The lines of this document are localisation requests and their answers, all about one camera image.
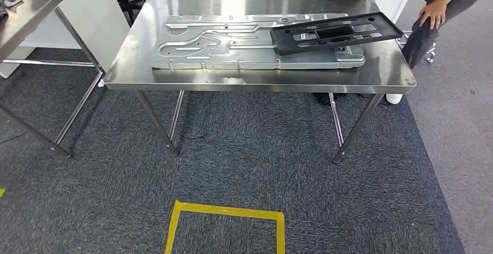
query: table top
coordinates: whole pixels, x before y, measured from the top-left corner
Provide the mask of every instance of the table top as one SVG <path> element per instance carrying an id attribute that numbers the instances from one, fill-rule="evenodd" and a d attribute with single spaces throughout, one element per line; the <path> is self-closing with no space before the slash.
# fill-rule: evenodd
<path id="1" fill-rule="evenodd" d="M 7 58 L 63 0 L 22 1 L 7 9 L 9 18 L 0 26 L 0 60 Z"/>
<path id="2" fill-rule="evenodd" d="M 416 80 L 394 40 L 363 46 L 366 63 L 327 70 L 165 70 L 151 55 L 170 15 L 376 12 L 373 0 L 147 0 L 104 81 L 116 90 L 408 93 Z"/>

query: black plastic frame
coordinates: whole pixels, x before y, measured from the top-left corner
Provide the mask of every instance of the black plastic frame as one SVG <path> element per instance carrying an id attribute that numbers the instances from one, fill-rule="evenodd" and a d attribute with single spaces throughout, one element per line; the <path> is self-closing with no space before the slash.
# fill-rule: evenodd
<path id="1" fill-rule="evenodd" d="M 356 31 L 357 26 L 371 28 Z M 299 34 L 310 37 L 296 40 L 294 36 Z M 376 12 L 273 27 L 270 35 L 276 52 L 289 55 L 396 39 L 402 37 L 402 31 L 382 12 Z"/>

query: white sneaker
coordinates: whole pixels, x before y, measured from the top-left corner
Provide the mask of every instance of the white sneaker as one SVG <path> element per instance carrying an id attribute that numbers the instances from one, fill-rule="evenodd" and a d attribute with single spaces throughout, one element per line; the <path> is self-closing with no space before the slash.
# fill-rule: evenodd
<path id="1" fill-rule="evenodd" d="M 402 94 L 387 94 L 385 96 L 390 104 L 399 104 L 402 99 Z"/>

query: metal table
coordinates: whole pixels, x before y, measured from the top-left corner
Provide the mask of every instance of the metal table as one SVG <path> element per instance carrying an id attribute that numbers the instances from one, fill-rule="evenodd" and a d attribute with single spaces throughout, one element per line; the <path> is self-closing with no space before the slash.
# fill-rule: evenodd
<path id="1" fill-rule="evenodd" d="M 23 2 L 17 6 L 8 9 L 9 18 L 0 29 L 0 60 L 4 63 L 20 63 L 20 64 L 37 64 L 37 65 L 62 65 L 62 66 L 82 66 L 82 67 L 95 67 L 98 74 L 87 92 L 84 94 L 82 100 L 78 103 L 76 109 L 63 126 L 60 134 L 54 141 L 41 134 L 36 129 L 32 128 L 22 119 L 15 116 L 12 112 L 7 110 L 6 107 L 0 104 L 0 115 L 5 116 L 12 123 L 20 127 L 22 130 L 28 132 L 40 142 L 48 146 L 51 150 L 65 156 L 70 157 L 72 154 L 60 146 L 63 138 L 67 134 L 69 128 L 80 113 L 85 102 L 91 95 L 94 88 L 98 85 L 99 81 L 104 76 L 104 71 L 101 65 L 96 60 L 94 55 L 85 45 L 84 41 L 77 34 L 72 27 L 66 16 L 58 8 L 58 5 L 63 0 L 23 0 Z M 52 11 L 58 15 L 62 23 L 71 33 L 71 35 L 78 42 L 81 49 L 84 51 L 90 62 L 61 62 L 50 60 L 17 60 L 17 59 L 5 59 L 8 57 L 24 39 L 31 34 L 43 19 Z"/>
<path id="2" fill-rule="evenodd" d="M 384 94 L 405 94 L 416 86 L 395 41 L 364 45 L 366 63 L 341 70 L 159 70 L 150 65 L 156 37 L 169 15 L 254 15 L 287 13 L 376 12 L 373 0 L 147 0 L 125 39 L 104 82 L 110 89 L 133 90 L 173 155 L 174 129 L 184 91 L 328 92 L 339 141 L 340 157 L 348 149 Z M 179 90 L 167 132 L 158 120 L 145 90 Z M 344 139 L 333 93 L 374 94 Z"/>

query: yellow tape square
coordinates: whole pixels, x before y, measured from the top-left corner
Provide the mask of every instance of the yellow tape square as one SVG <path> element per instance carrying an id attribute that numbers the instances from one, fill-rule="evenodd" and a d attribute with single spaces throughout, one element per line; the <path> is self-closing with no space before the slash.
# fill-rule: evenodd
<path id="1" fill-rule="evenodd" d="M 227 206 L 210 206 L 210 205 L 202 205 L 200 203 L 182 203 L 179 201 L 174 201 L 164 254 L 171 254 L 173 242 L 174 242 L 174 235 L 176 234 L 176 228 L 178 227 L 178 220 L 180 219 L 181 212 L 198 212 L 198 213 L 275 220 L 276 221 L 276 253 L 284 254 L 285 252 L 284 213 L 282 212 L 270 212 L 268 210 L 256 210 L 256 209 L 230 208 Z"/>

